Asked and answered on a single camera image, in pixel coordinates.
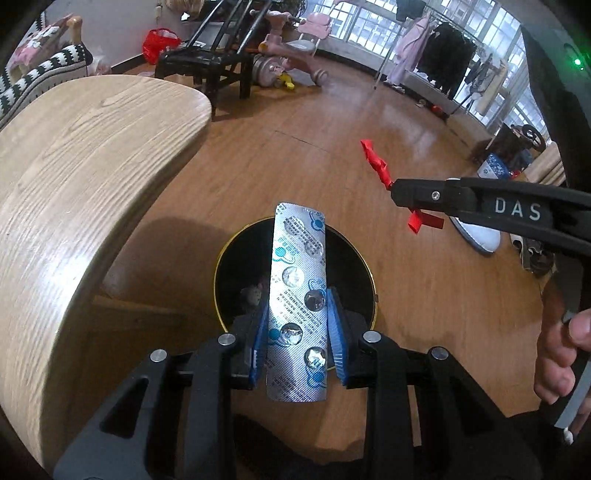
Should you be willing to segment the person's right hand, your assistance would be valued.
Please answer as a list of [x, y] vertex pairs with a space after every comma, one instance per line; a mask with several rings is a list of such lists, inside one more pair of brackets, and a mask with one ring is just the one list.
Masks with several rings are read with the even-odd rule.
[[565, 302], [554, 280], [547, 282], [542, 301], [534, 391], [542, 401], [552, 405], [570, 394], [575, 386], [572, 365], [577, 351], [590, 351], [590, 310], [579, 312], [565, 324]]

